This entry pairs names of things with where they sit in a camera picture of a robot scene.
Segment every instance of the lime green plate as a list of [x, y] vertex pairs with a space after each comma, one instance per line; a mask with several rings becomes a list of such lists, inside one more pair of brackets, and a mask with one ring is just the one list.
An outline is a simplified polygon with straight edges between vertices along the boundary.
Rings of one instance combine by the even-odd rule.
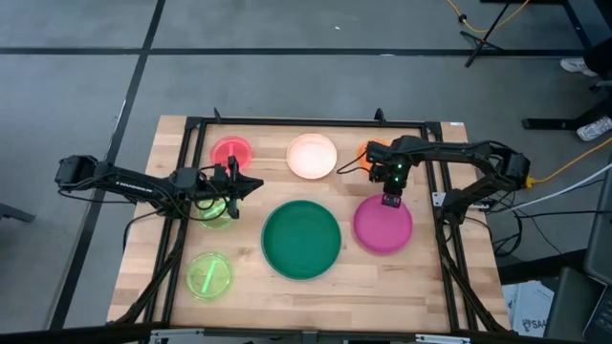
[[194, 259], [187, 271], [187, 288], [195, 298], [212, 301], [231, 284], [231, 266], [219, 253], [206, 253]]
[[200, 221], [200, 226], [210, 229], [223, 229], [235, 220], [230, 217], [226, 204], [223, 199], [214, 202], [212, 200], [200, 201], [198, 206], [205, 209], [198, 209], [198, 215], [202, 219], [212, 219], [208, 221]]

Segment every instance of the black metal frame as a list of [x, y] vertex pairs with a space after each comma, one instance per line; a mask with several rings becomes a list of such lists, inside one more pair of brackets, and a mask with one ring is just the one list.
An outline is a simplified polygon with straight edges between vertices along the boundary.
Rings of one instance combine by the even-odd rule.
[[[202, 155], [202, 148], [204, 145], [204, 138], [206, 129], [209, 124], [246, 124], [246, 125], [292, 125], [292, 126], [331, 126], [331, 127], [382, 127], [382, 128], [405, 128], [405, 129], [416, 129], [420, 131], [423, 140], [428, 140], [430, 136], [433, 136], [436, 141], [441, 141], [442, 128], [439, 122], [415, 122], [415, 121], [387, 121], [384, 118], [382, 110], [378, 110], [374, 116], [374, 120], [338, 120], [338, 119], [290, 119], [290, 118], [221, 118], [219, 112], [214, 110], [214, 117], [212, 118], [187, 118], [185, 131], [181, 143], [181, 149], [179, 157], [177, 158], [177, 166], [185, 166], [186, 155], [189, 149], [189, 142], [191, 135], [194, 130], [197, 130], [198, 137], [196, 145], [194, 147], [194, 155], [192, 160], [192, 167], [199, 167], [200, 157]], [[440, 163], [440, 172], [442, 181], [444, 184], [445, 191], [451, 190], [450, 174], [448, 172], [448, 165], [444, 162]], [[436, 211], [436, 207], [433, 205], [432, 193], [437, 191], [436, 178], [433, 169], [433, 163], [426, 161], [426, 174], [427, 174], [427, 185], [429, 186], [429, 195], [431, 201], [432, 216], [435, 224], [435, 237], [438, 246], [438, 253], [440, 256], [440, 264], [442, 269], [443, 285], [445, 290], [445, 297], [447, 302], [448, 311], [448, 323], [450, 327], [450, 333], [443, 333], [446, 336], [462, 336], [469, 337], [475, 343], [518, 343], [518, 342], [534, 342], [534, 343], [553, 343], [558, 341], [551, 341], [550, 339], [531, 339], [525, 337], [518, 337], [513, 333], [483, 333], [478, 331], [477, 322], [475, 319], [474, 312], [480, 310], [473, 309], [471, 302], [474, 299], [477, 303], [477, 296], [470, 290], [469, 282], [466, 286], [462, 287], [461, 283], [457, 279], [457, 276], [462, 277], [464, 280], [468, 280], [468, 270], [465, 262], [465, 252], [461, 243], [461, 231], [458, 226], [452, 226], [451, 240], [455, 248], [455, 256], [457, 260], [457, 267], [449, 267], [448, 258], [448, 247], [447, 240], [444, 234], [444, 219], [440, 211]], [[165, 260], [167, 244], [169, 242], [170, 232], [172, 228], [173, 220], [166, 220], [164, 222], [160, 247], [156, 257], [155, 270], [159, 270], [161, 262]], [[178, 247], [178, 251], [182, 255], [183, 247], [185, 244], [187, 230], [187, 220], [181, 220], [179, 230], [177, 232], [177, 240], [175, 242], [175, 248]], [[53, 340], [61, 341], [61, 339], [74, 339], [74, 337], [87, 338], [88, 335], [96, 335], [108, 342], [121, 342], [120, 338], [124, 335], [130, 336], [130, 340], [139, 339], [141, 342], [147, 340], [147, 331], [164, 330], [170, 328], [170, 319], [172, 314], [173, 300], [176, 293], [176, 286], [179, 276], [180, 258], [175, 261], [168, 279], [168, 288], [164, 298], [162, 321], [152, 322], [153, 310], [155, 308], [156, 297], [153, 297], [147, 305], [144, 323], [143, 324], [118, 324], [109, 325], [106, 327], [97, 328], [83, 328], [83, 329], [71, 329], [71, 330], [60, 330], [53, 329], [50, 333], [15, 333], [7, 336], [0, 336], [0, 342], [4, 340], [16, 340], [16, 339], [40, 339], [40, 342], [53, 342]], [[455, 296], [453, 291], [453, 280], [458, 283], [460, 289], [464, 293], [466, 316], [468, 319], [468, 330], [462, 330], [459, 327], [458, 312], [455, 303]], [[197, 328], [194, 329], [194, 333], [200, 335], [230, 335], [230, 336], [301, 336], [304, 343], [312, 344], [316, 343], [320, 337], [335, 337], [342, 339], [353, 339], [353, 340], [403, 340], [413, 341], [415, 339], [423, 337], [423, 335], [431, 335], [428, 333], [355, 333], [355, 332], [328, 332], [328, 331], [301, 331], [301, 330], [274, 330], [274, 329], [216, 329], [216, 328]]]
[[[387, 121], [384, 118], [384, 114], [382, 110], [378, 110], [374, 116], [374, 120], [341, 120], [341, 119], [292, 119], [292, 118], [221, 118], [219, 112], [214, 109], [214, 117], [213, 118], [187, 118], [186, 128], [183, 136], [183, 141], [181, 144], [181, 150], [179, 152], [179, 157], [177, 161], [177, 167], [184, 166], [186, 154], [188, 150], [188, 143], [190, 140], [191, 132], [194, 129], [198, 129], [198, 139], [196, 143], [196, 151], [194, 154], [194, 159], [192, 163], [192, 167], [199, 167], [199, 159], [202, 153], [202, 146], [204, 142], [204, 137], [206, 134], [206, 128], [209, 124], [242, 124], [242, 125], [282, 125], [282, 126], [327, 126], [327, 127], [382, 127], [382, 128], [405, 128], [405, 129], [416, 129], [421, 133], [421, 137], [424, 140], [428, 140], [429, 132], [434, 134], [434, 138], [436, 140], [442, 140], [442, 129], [439, 122], [415, 122], [415, 121]], [[450, 175], [448, 172], [448, 167], [444, 164], [445, 168], [442, 170], [443, 181], [445, 181], [445, 190], [450, 190]], [[435, 177], [433, 174], [433, 164], [429, 161], [426, 163], [426, 171], [427, 171], [427, 183], [430, 188], [430, 192], [437, 191], [437, 185], [435, 182]], [[434, 222], [436, 225], [436, 231], [442, 233], [442, 235], [436, 235], [438, 251], [440, 253], [440, 261], [442, 265], [443, 257], [442, 250], [440, 250], [441, 246], [445, 246], [447, 243], [444, 240], [444, 230], [443, 230], [443, 220], [439, 218], [436, 211], [432, 213], [434, 216]], [[170, 231], [172, 228], [173, 220], [165, 220], [164, 228], [162, 231], [161, 243], [158, 249], [158, 253], [156, 256], [156, 264], [154, 273], [158, 271], [159, 267], [164, 260], [164, 257], [167, 252], [167, 243], [169, 241]], [[182, 220], [179, 228], [179, 232], [177, 235], [182, 236], [181, 239], [177, 239], [177, 241], [181, 241], [182, 244], [185, 243], [186, 236], [186, 228], [187, 221]], [[457, 265], [461, 270], [462, 275], [465, 278], [468, 278], [468, 270], [465, 262], [465, 253], [463, 250], [463, 245], [461, 244], [461, 234], [458, 228], [453, 229], [453, 238], [452, 238], [455, 252], [457, 254], [458, 262]], [[447, 308], [448, 308], [448, 319], [450, 329], [455, 332], [459, 331], [459, 320], [457, 315], [457, 306], [454, 298], [454, 291], [452, 289], [452, 280], [448, 271], [445, 267], [441, 267], [443, 283], [445, 289], [445, 297], [447, 299]], [[168, 289], [166, 291], [163, 313], [162, 313], [162, 322], [169, 324], [171, 314], [172, 314], [172, 305], [174, 301], [174, 295], [176, 292], [176, 285], [178, 281], [178, 267], [173, 268], [170, 273], [168, 280]], [[148, 304], [145, 310], [145, 316], [143, 321], [152, 321], [153, 318], [153, 310], [155, 308], [157, 300], [154, 297]], [[477, 323], [475, 320], [475, 315], [473, 309], [470, 304], [466, 302], [466, 314], [469, 320], [469, 327], [471, 330], [477, 330]]]

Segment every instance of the pink petri dish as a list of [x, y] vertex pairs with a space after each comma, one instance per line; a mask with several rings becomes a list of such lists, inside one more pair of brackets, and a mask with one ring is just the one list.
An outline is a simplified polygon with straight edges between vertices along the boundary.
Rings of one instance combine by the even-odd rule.
[[353, 217], [357, 241], [376, 254], [390, 254], [404, 247], [412, 237], [412, 215], [404, 203], [399, 208], [382, 205], [383, 195], [361, 202]]
[[245, 170], [251, 164], [252, 150], [247, 140], [240, 137], [229, 136], [219, 139], [210, 149], [210, 162], [221, 163], [228, 167], [228, 157], [235, 156], [238, 160], [240, 171]]

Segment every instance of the wire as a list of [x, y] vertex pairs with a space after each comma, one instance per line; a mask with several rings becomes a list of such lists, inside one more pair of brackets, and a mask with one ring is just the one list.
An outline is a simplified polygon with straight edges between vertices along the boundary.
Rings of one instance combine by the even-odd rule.
[[363, 151], [363, 153], [361, 153], [361, 155], [360, 155], [360, 156], [356, 157], [355, 159], [353, 159], [353, 160], [352, 160], [352, 161], [350, 161], [349, 163], [345, 164], [343, 167], [341, 167], [341, 168], [339, 168], [338, 170], [336, 170], [336, 173], [337, 173], [337, 174], [348, 174], [348, 173], [351, 173], [351, 172], [357, 171], [357, 170], [359, 170], [359, 169], [362, 169], [362, 170], [364, 170], [364, 171], [366, 171], [366, 172], [368, 172], [368, 173], [369, 173], [369, 172], [370, 172], [370, 170], [368, 170], [367, 168], [364, 168], [364, 167], [355, 167], [355, 168], [352, 168], [352, 169], [350, 169], [350, 170], [348, 170], [348, 171], [342, 171], [344, 168], [346, 168], [346, 167], [348, 167], [348, 166], [352, 165], [353, 163], [355, 163], [355, 162], [359, 161], [359, 159], [363, 158], [363, 156], [365, 155], [365, 153], [367, 153], [367, 151]]
[[130, 202], [130, 201], [98, 201], [98, 200], [86, 199], [86, 198], [83, 198], [83, 197], [72, 196], [72, 195], [63, 193], [61, 190], [57, 190], [57, 193], [60, 196], [63, 196], [63, 197], [66, 197], [66, 198], [71, 198], [73, 200], [79, 200], [79, 201], [85, 201], [85, 202], [89, 202], [89, 203], [97, 203], [97, 204], [134, 204], [133, 202]]
[[571, 214], [612, 214], [612, 211], [610, 210], [553, 211], [553, 212], [546, 212], [546, 213], [537, 213], [534, 215], [519, 216], [518, 218], [519, 219], [531, 219], [531, 218], [540, 217], [540, 216], [571, 215]]
[[493, 240], [493, 232], [491, 231], [491, 228], [489, 227], [489, 225], [487, 225], [484, 221], [480, 221], [478, 219], [471, 218], [470, 216], [466, 216], [466, 220], [474, 221], [484, 226], [489, 231], [489, 237], [491, 238], [491, 240]]
[[[513, 206], [513, 202], [510, 202], [510, 204], [506, 205], [503, 204], [505, 206]], [[552, 247], [559, 255], [562, 255], [561, 251], [546, 237], [546, 235], [544, 235], [544, 232], [540, 229], [540, 227], [537, 225], [536, 219], [534, 219], [533, 216], [527, 214], [526, 212], [522, 211], [522, 210], [517, 210], [518, 212], [520, 212], [521, 214], [523, 214], [524, 216], [519, 217], [516, 214], [516, 211], [513, 211], [513, 215], [516, 218], [516, 222], [518, 224], [518, 232], [514, 235], [511, 235], [507, 238], [504, 239], [500, 239], [497, 240], [495, 242], [492, 242], [493, 245], [497, 244], [497, 243], [501, 243], [500, 246], [498, 246], [495, 251], [494, 254], [496, 257], [506, 257], [511, 255], [512, 253], [514, 253], [518, 247], [520, 246], [520, 244], [522, 243], [522, 237], [523, 237], [523, 223], [521, 221], [521, 219], [523, 218], [530, 218], [532, 220], [532, 222], [534, 223], [535, 229], [539, 232], [539, 234], [542, 236], [542, 238], [544, 239], [544, 241], [546, 241], [546, 243]], [[510, 249], [510, 251], [508, 252], [504, 252], [504, 253], [499, 253], [499, 250], [504, 247], [510, 240], [512, 240], [513, 238], [516, 238], [516, 241], [514, 242], [513, 247]]]
[[152, 211], [152, 212], [150, 212], [150, 213], [146, 213], [146, 214], [144, 214], [144, 215], [141, 215], [141, 216], [135, 217], [134, 219], [130, 220], [130, 222], [128, 222], [128, 223], [127, 223], [127, 225], [125, 225], [125, 229], [123, 230], [123, 251], [125, 251], [125, 245], [127, 244], [127, 233], [129, 232], [130, 227], [131, 227], [131, 226], [132, 226], [132, 225], [133, 225], [135, 222], [137, 222], [138, 220], [142, 220], [142, 219], [144, 219], [144, 218], [145, 218], [145, 217], [147, 217], [147, 216], [151, 216], [151, 215], [153, 215], [153, 214], [157, 214], [157, 213], [159, 213], [159, 212], [161, 212], [161, 210], [155, 210], [155, 211]]
[[537, 184], [537, 183], [546, 183], [548, 181], [550, 181], [552, 178], [554, 178], [556, 175], [558, 175], [559, 173], [565, 171], [568, 167], [570, 167], [571, 165], [573, 165], [574, 163], [580, 161], [582, 158], [588, 156], [589, 154], [602, 149], [605, 145], [607, 145], [608, 143], [612, 142], [612, 138], [604, 141], [603, 143], [587, 150], [586, 152], [580, 154], [577, 158], [573, 159], [572, 161], [567, 162], [563, 167], [561, 167], [560, 169], [558, 169], [557, 171], [555, 171], [552, 175], [546, 177], [546, 178], [542, 178], [542, 179], [535, 179], [532, 177], [528, 177], [527, 178], [527, 187], [531, 188], [533, 185]]
[[533, 201], [530, 201], [530, 202], [527, 202], [527, 203], [524, 203], [524, 204], [515, 205], [515, 206], [511, 207], [510, 209], [504, 209], [504, 210], [502, 210], [501, 212], [502, 212], [502, 213], [504, 213], [504, 212], [508, 212], [508, 211], [512, 211], [512, 210], [517, 210], [517, 209], [522, 208], [522, 207], [525, 207], [525, 206], [527, 206], [527, 205], [531, 205], [531, 204], [540, 203], [540, 202], [542, 202], [542, 201], [546, 201], [546, 200], [548, 200], [548, 199], [552, 199], [553, 197], [556, 197], [556, 196], [558, 196], [558, 195], [562, 195], [562, 194], [567, 193], [567, 192], [569, 192], [569, 191], [573, 191], [573, 190], [574, 190], [575, 188], [577, 188], [578, 186], [581, 186], [581, 185], [583, 185], [583, 184], [586, 184], [587, 182], [589, 182], [590, 180], [592, 180], [592, 179], [594, 179], [595, 177], [599, 176], [601, 173], [603, 173], [603, 172], [607, 171], [607, 170], [608, 170], [608, 169], [610, 169], [610, 168], [612, 168], [612, 163], [608, 164], [607, 166], [605, 166], [604, 168], [602, 168], [602, 169], [601, 169], [601, 170], [599, 170], [598, 172], [595, 172], [595, 173], [594, 173], [594, 174], [592, 174], [591, 176], [589, 176], [589, 177], [585, 178], [584, 180], [582, 180], [582, 181], [580, 181], [580, 182], [578, 182], [578, 183], [575, 183], [574, 185], [572, 185], [572, 186], [570, 186], [570, 187], [566, 187], [565, 189], [563, 189], [563, 190], [561, 190], [561, 191], [558, 191], [558, 192], [556, 192], [556, 193], [554, 193], [554, 194], [550, 194], [550, 195], [548, 195], [548, 196], [540, 197], [540, 198], [538, 198], [538, 199], [535, 199], [535, 200], [533, 200]]
[[216, 216], [213, 216], [211, 218], [196, 218], [196, 217], [192, 217], [192, 216], [190, 216], [188, 214], [185, 214], [183, 212], [183, 210], [181, 210], [181, 207], [174, 201], [174, 198], [169, 193], [167, 193], [162, 187], [156, 185], [155, 183], [151, 183], [151, 182], [148, 182], [148, 181], [141, 181], [141, 180], [138, 180], [138, 181], [141, 182], [141, 183], [147, 183], [147, 184], [151, 185], [158, 192], [160, 192], [161, 194], [166, 196], [172, 202], [172, 204], [174, 205], [175, 210], [185, 219], [189, 219], [189, 220], [193, 220], [193, 221], [200, 221], [200, 222], [215, 220], [215, 219], [220, 218], [225, 213], [226, 209], [228, 208], [228, 201], [226, 201], [226, 199], [224, 198], [223, 200], [225, 201], [226, 206]]
[[[527, 6], [527, 4], [529, 4], [531, 0], [525, 0], [525, 2], [518, 8], [516, 9], [516, 11], [514, 11], [512, 14], [510, 14], [508, 16], [508, 18], [504, 19], [504, 21], [502, 21], [501, 23], [495, 25], [493, 28], [494, 29], [499, 29], [502, 28], [503, 26], [505, 26], [506, 24], [508, 24], [517, 14], [519, 14], [521, 11], [523, 11], [523, 8], [525, 8], [525, 6]], [[489, 29], [487, 30], [480, 30], [480, 29], [475, 29], [472, 25], [470, 25], [470, 23], [468, 23], [468, 19], [467, 16], [464, 15], [461, 11], [459, 11], [459, 8], [457, 8], [457, 5], [455, 5], [452, 0], [447, 0], [448, 4], [452, 6], [452, 8], [455, 10], [455, 13], [457, 13], [457, 15], [459, 16], [459, 21], [462, 24], [465, 24], [466, 27], [468, 27], [468, 29], [472, 30], [473, 32], [476, 33], [485, 33], [488, 32]]]
[[586, 184], [581, 185], [581, 186], [576, 186], [576, 187], [574, 187], [573, 189], [571, 189], [571, 190], [569, 190], [569, 191], [565, 191], [565, 192], [563, 192], [563, 195], [565, 195], [566, 193], [570, 193], [570, 192], [572, 192], [572, 191], [576, 191], [576, 190], [578, 190], [578, 189], [581, 189], [581, 188], [587, 187], [587, 186], [595, 185], [596, 183], [601, 183], [601, 182], [603, 182], [603, 179], [596, 180], [596, 181], [593, 181], [593, 182], [590, 182], [590, 183], [586, 183]]

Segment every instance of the wooden table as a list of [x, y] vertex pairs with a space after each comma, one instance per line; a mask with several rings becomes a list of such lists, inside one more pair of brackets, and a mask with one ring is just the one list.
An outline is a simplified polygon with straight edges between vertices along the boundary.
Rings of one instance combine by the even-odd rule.
[[[176, 167], [186, 117], [160, 119], [146, 173], [168, 176]], [[467, 141], [462, 123], [442, 123], [445, 141]], [[393, 140], [401, 135], [420, 136], [418, 130], [395, 128], [338, 128], [297, 126], [208, 125], [202, 166], [209, 165], [208, 151], [227, 135], [238, 135], [252, 146], [253, 159], [245, 175], [265, 181], [240, 207], [240, 220], [229, 230], [211, 231], [189, 222], [181, 274], [172, 310], [172, 326], [253, 329], [316, 329], [365, 332], [449, 331], [448, 314], [441, 276], [440, 258], [434, 237], [434, 223], [425, 164], [412, 168], [404, 202], [414, 219], [411, 241], [401, 251], [372, 255], [352, 237], [351, 220], [367, 196], [382, 193], [381, 184], [367, 180], [365, 172], [340, 176], [331, 173], [315, 181], [300, 179], [285, 162], [289, 143], [304, 133], [320, 133], [338, 149], [336, 168], [356, 157], [360, 143], [372, 138]], [[187, 154], [191, 161], [195, 135]], [[442, 181], [436, 167], [438, 187]], [[454, 187], [476, 180], [470, 165], [449, 165]], [[294, 199], [314, 201], [329, 209], [342, 234], [336, 263], [314, 280], [299, 282], [276, 273], [266, 262], [261, 246], [261, 229], [268, 215]], [[139, 204], [135, 216], [151, 211]], [[469, 216], [485, 221], [484, 215]], [[124, 314], [151, 279], [163, 218], [135, 223], [127, 241], [108, 319]], [[470, 282], [497, 321], [509, 328], [497, 267], [488, 231], [472, 221], [461, 225]], [[206, 303], [190, 296], [186, 289], [186, 267], [202, 253], [226, 255], [234, 272], [230, 290], [219, 300]], [[165, 286], [160, 289], [154, 320], [161, 318]], [[455, 286], [460, 324], [466, 328], [461, 291]]]

